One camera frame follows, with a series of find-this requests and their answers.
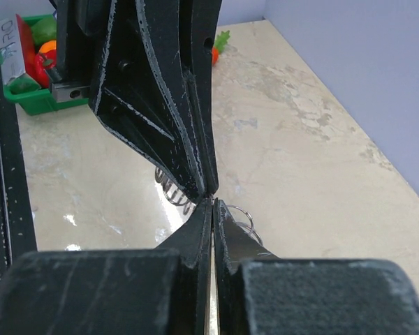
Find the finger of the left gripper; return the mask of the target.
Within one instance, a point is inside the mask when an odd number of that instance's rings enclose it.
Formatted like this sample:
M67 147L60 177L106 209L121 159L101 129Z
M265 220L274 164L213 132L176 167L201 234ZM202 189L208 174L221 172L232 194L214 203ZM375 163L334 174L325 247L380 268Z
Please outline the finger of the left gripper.
M214 194L219 187L212 131L212 47L220 1L178 1L182 84L188 103L177 138L186 194Z

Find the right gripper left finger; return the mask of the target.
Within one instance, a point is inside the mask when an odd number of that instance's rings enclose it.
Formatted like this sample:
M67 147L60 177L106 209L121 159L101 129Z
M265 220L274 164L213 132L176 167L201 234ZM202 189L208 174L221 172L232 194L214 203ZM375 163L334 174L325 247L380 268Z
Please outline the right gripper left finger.
M0 334L207 334L212 202L153 249L31 252L0 282Z

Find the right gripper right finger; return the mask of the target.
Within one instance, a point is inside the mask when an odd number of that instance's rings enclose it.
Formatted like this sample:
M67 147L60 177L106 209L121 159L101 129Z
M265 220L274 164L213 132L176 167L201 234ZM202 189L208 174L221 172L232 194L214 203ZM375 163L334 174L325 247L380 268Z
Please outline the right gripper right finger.
M419 297L394 262L283 259L213 206L222 334L419 334Z

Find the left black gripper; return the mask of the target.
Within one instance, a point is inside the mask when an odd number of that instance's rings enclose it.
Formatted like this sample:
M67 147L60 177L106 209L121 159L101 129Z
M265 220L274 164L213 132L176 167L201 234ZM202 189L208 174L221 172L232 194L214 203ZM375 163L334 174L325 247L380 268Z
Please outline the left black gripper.
M188 103L177 2L51 1L57 58L50 71L50 93L58 103L80 100L89 96L91 84L90 107L104 127L163 170L188 199L199 202L209 194L186 194L179 184L184 163L176 142Z

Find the orange toy carrot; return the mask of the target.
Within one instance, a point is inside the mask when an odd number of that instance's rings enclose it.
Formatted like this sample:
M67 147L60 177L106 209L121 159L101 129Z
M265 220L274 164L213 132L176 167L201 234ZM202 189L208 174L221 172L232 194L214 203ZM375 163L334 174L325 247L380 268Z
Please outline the orange toy carrot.
M230 31L222 31L216 35L212 48L212 65L214 66L219 59L220 54L224 51L230 39Z

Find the red toy pepper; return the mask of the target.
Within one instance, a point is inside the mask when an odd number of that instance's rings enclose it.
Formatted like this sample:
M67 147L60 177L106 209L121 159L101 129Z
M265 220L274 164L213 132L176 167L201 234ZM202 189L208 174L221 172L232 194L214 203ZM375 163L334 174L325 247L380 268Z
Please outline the red toy pepper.
M46 70L54 68L57 65L57 51L50 50L46 53L39 52L35 56L36 81L42 88L47 89L49 80Z

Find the orange toy pepper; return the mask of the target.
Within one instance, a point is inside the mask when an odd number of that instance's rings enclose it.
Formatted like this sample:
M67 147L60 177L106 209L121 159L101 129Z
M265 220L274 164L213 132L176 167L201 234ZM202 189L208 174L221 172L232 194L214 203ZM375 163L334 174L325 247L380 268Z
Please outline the orange toy pepper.
M53 59L57 57L57 41L49 40L48 42L41 45L38 56L44 59Z

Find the green toy pepper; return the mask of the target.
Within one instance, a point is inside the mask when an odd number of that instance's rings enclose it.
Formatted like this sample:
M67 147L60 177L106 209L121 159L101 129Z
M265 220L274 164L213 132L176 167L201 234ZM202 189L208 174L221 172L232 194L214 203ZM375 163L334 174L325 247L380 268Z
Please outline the green toy pepper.
M31 26L35 46L57 39L57 21L53 16L47 16Z

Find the green plastic crate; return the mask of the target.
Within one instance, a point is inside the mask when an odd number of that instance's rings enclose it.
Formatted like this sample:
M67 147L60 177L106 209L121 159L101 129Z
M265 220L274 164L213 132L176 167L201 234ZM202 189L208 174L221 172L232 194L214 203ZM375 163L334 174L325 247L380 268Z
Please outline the green plastic crate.
M38 54L41 45L34 45L31 26L47 16L54 17L54 15L39 15L33 17L20 16L22 19L22 26L20 27L22 34L21 40L24 49L24 62L27 74L14 80L8 86L3 84L5 98L12 103L20 105L29 115L54 112L87 103L86 99L58 103L53 98L50 90L48 88L42 88L36 81L35 56Z

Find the white silver packet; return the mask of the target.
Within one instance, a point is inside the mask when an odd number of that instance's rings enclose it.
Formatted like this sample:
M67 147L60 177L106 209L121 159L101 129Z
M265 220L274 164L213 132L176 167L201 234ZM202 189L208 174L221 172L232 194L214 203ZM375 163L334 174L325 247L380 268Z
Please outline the white silver packet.
M6 86L27 74L21 40L21 26L22 19L17 14L0 20L1 76L3 84Z

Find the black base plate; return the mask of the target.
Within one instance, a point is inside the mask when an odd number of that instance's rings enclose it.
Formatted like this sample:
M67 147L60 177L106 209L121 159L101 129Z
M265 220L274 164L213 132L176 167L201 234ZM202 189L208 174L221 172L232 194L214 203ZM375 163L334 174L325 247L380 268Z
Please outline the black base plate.
M0 280L15 259L36 249L17 112L4 96L0 69Z

